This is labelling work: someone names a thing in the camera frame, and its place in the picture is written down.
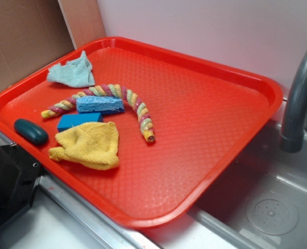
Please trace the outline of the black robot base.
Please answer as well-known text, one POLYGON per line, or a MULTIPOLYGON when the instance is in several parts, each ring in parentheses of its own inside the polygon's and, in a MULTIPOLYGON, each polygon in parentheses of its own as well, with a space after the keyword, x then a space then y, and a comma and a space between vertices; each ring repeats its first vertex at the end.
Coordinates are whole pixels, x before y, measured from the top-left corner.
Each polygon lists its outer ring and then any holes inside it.
POLYGON ((41 163, 20 145, 0 145, 0 230, 33 204, 41 163))

